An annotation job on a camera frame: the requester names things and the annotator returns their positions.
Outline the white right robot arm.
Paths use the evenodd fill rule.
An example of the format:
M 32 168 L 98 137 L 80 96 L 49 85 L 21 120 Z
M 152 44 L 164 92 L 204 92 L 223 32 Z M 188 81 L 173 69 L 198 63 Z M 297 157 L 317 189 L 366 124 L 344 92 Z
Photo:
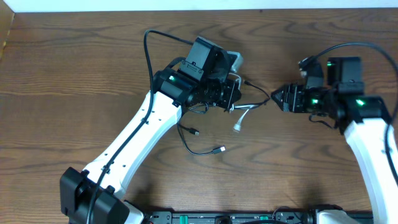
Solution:
M 359 164 L 374 223 L 397 223 L 397 148 L 381 97 L 366 96 L 362 83 L 335 83 L 330 89 L 284 85 L 271 98 L 282 111 L 335 120 Z

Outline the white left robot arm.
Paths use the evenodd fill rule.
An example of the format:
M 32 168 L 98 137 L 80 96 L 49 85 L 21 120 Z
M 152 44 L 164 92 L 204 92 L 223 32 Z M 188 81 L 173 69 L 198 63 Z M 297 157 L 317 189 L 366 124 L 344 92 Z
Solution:
M 144 213 L 123 197 L 133 175 L 160 138 L 201 103 L 229 110 L 239 100 L 239 83 L 158 71 L 139 111 L 111 145 L 81 171 L 70 167 L 60 179 L 61 211 L 70 223 L 142 223 Z

